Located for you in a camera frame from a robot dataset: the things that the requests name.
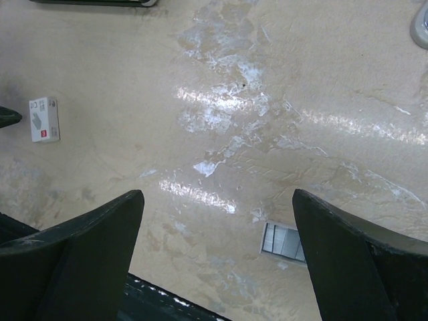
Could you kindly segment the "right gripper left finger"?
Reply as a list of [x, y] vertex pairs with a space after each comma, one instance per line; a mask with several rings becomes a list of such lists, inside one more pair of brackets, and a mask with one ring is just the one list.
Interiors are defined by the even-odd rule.
[[1, 216], [2, 320], [115, 320], [142, 221], [129, 191], [38, 231]]

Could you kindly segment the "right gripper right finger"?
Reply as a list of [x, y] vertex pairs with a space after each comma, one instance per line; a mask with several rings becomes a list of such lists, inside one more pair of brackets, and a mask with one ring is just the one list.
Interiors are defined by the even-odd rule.
[[305, 190], [292, 205], [323, 320], [427, 319], [427, 242]]

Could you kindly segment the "small staple box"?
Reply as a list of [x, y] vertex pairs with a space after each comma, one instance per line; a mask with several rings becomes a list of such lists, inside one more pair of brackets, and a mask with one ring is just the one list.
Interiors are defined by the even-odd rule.
[[58, 101], [43, 97], [29, 101], [32, 142], [47, 143], [60, 140]]

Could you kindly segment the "staple strips pack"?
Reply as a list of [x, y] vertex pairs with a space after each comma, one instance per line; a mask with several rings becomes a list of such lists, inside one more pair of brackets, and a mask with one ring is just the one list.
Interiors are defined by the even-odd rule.
[[267, 221], [263, 229], [260, 252], [307, 264], [300, 234], [295, 227], [289, 225]]

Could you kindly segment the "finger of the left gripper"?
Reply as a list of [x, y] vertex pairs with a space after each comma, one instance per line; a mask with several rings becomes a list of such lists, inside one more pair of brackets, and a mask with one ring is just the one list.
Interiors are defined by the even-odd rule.
[[22, 115], [20, 113], [0, 106], [0, 128], [5, 128], [19, 123], [22, 120]]

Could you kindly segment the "silver black stapler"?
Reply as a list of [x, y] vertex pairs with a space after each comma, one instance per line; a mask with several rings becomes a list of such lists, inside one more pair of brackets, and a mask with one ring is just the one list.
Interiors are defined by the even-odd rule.
[[427, 8], [428, 3], [424, 1], [410, 24], [412, 40], [425, 50], [428, 49]]

